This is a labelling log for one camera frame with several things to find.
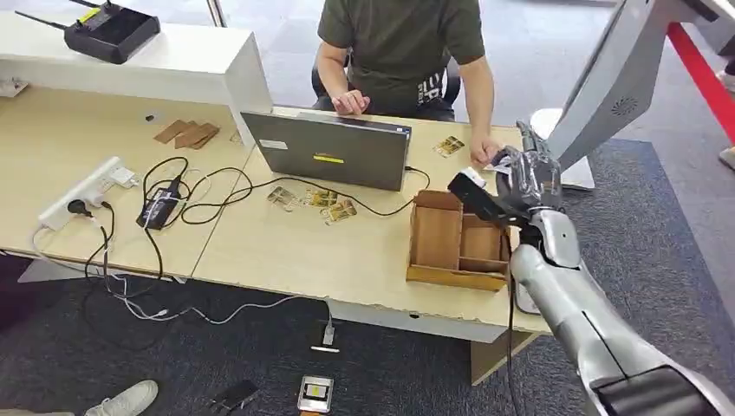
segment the power strip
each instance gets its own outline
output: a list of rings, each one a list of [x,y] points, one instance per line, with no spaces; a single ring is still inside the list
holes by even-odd
[[[105,192],[109,191],[115,184],[125,188],[138,184],[135,174],[125,168],[122,160],[117,156],[100,165],[82,182],[56,200],[38,216],[38,221],[51,230],[59,231],[76,215],[68,211],[69,202],[81,199],[88,204],[100,207]]]

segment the white sneaker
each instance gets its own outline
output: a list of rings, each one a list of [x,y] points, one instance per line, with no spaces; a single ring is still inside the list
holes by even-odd
[[[735,94],[735,75],[727,74],[725,71],[719,71],[717,77],[722,81],[722,85],[727,88],[728,91]]]
[[[735,147],[731,147],[720,152],[719,159],[722,160],[722,163],[728,165],[732,169],[735,169]]]
[[[85,416],[138,416],[143,413],[159,393],[159,385],[144,380],[128,388],[112,399],[104,399],[98,406],[84,413]]]

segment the router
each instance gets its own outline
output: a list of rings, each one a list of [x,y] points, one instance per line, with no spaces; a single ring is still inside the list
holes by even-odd
[[[126,62],[149,39],[160,32],[155,16],[112,4],[94,4],[86,0],[70,0],[91,8],[71,26],[49,22],[16,10],[20,16],[64,31],[64,42],[81,54],[105,62]]]

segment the metal pole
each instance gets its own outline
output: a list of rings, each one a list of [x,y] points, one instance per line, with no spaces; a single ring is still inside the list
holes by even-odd
[[[227,22],[224,21],[224,13],[222,12],[222,6],[219,4],[219,0],[207,0],[207,6],[209,6],[209,13],[211,14],[211,20],[214,25],[218,28],[226,28]]]

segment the office chair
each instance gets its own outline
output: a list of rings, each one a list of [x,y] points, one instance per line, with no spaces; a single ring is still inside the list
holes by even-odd
[[[349,65],[350,57],[351,54],[348,54],[345,59],[344,68]],[[459,78],[459,65],[454,58],[450,58],[449,62],[446,64],[445,74],[445,90],[442,100],[451,107],[454,104],[454,101],[457,100],[459,87],[462,84],[462,81]],[[316,94],[317,98],[327,96],[327,89],[322,84],[322,79],[319,78],[319,69],[316,67],[316,59],[314,60],[314,67],[311,69],[311,87],[314,89],[314,94]]]

